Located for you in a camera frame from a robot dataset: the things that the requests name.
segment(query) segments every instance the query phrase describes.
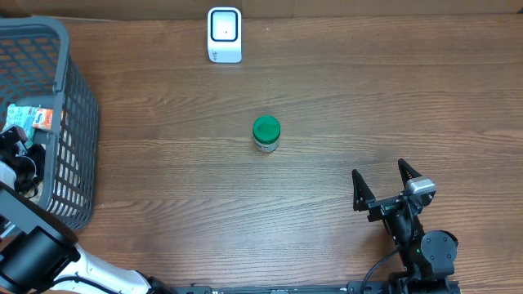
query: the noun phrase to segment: cable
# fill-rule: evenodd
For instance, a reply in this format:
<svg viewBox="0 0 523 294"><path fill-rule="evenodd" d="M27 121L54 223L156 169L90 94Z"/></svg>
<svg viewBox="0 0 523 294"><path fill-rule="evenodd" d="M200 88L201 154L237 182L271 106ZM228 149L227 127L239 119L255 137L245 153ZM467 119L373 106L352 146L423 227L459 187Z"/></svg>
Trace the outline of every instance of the cable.
<svg viewBox="0 0 523 294"><path fill-rule="evenodd" d="M38 191L38 185L34 182L34 181L31 181L31 185L33 186L34 190L33 190L33 196L29 196L29 197L25 197L25 195L22 195L24 196L26 199L31 199L31 198L34 198L36 195L38 195L39 191Z"/></svg>
<svg viewBox="0 0 523 294"><path fill-rule="evenodd" d="M383 257L380 261L378 261L378 263L376 263L376 265L374 265L370 271L367 273L367 275L365 276L365 278L363 279L363 282L361 282L361 289L360 289L360 294L364 294L365 292L365 284L369 281L369 278L371 275L373 275L374 271L380 267L385 261L388 261L391 257L393 257L396 253L398 253L399 251L401 250L401 245L399 245L398 247L396 247L396 249L394 249L393 252L389 253L387 256Z"/></svg>
<svg viewBox="0 0 523 294"><path fill-rule="evenodd" d="M412 199L407 198L407 210L409 210L409 220L410 220L410 237L409 242L407 243L406 247L412 242L414 239L414 216L412 215L412 210L410 209L410 201Z"/></svg>
<svg viewBox="0 0 523 294"><path fill-rule="evenodd" d="M93 281L90 281L86 278L80 278L78 276L73 276L73 277L65 277L65 278L59 278L57 279L56 281L54 281L52 283L52 285L50 286L50 288L56 286L57 284L59 283L62 283L62 282L67 282L67 281L74 281L75 283L85 283L89 286L92 286L92 287L95 287L96 289L102 291L102 292L105 292L107 294L119 294L117 292L114 292L114 291L111 291L109 290L108 288L106 287L103 287L101 286L100 284L97 284L97 283L94 283ZM32 292L31 294L42 294L42 292L40 291L35 291L35 292Z"/></svg>

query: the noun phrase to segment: orange packaging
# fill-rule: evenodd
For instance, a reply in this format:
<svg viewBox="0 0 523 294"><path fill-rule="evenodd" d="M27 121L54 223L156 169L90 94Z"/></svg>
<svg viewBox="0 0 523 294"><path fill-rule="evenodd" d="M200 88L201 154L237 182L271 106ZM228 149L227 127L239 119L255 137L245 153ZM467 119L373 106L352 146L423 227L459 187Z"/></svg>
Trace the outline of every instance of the orange packaging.
<svg viewBox="0 0 523 294"><path fill-rule="evenodd" d="M33 120L33 127L41 130L51 130L52 109L38 109Z"/></svg>

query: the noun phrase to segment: small plastic bottle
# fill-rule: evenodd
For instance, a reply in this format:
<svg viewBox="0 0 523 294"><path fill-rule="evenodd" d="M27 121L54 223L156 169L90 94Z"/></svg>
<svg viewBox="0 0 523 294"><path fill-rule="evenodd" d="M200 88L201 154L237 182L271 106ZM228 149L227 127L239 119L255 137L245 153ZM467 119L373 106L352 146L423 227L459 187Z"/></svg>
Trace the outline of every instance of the small plastic bottle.
<svg viewBox="0 0 523 294"><path fill-rule="evenodd" d="M281 127L276 118L262 116L254 122L253 136L256 148L262 152L272 152L278 148Z"/></svg>

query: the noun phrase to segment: green bottle cap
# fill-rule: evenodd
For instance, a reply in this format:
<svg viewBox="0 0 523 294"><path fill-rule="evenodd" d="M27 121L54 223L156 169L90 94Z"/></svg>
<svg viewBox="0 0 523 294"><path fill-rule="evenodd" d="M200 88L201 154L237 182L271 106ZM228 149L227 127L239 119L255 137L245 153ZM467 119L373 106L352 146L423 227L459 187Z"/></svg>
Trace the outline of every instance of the green bottle cap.
<svg viewBox="0 0 523 294"><path fill-rule="evenodd" d="M253 126L253 135L256 141L268 145L279 138L280 127L276 118L269 115L259 117Z"/></svg>

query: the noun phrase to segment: basket mesh side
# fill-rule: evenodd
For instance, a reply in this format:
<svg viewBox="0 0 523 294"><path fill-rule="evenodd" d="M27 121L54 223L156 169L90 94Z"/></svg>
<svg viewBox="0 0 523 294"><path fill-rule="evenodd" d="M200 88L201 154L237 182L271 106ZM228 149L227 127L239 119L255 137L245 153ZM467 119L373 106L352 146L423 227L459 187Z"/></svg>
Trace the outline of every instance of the basket mesh side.
<svg viewBox="0 0 523 294"><path fill-rule="evenodd" d="M56 178L48 210L72 229L84 226L92 211L98 123L98 104L69 58Z"/></svg>
<svg viewBox="0 0 523 294"><path fill-rule="evenodd" d="M9 104L52 95L59 48L60 40L50 34L0 37L0 127Z"/></svg>

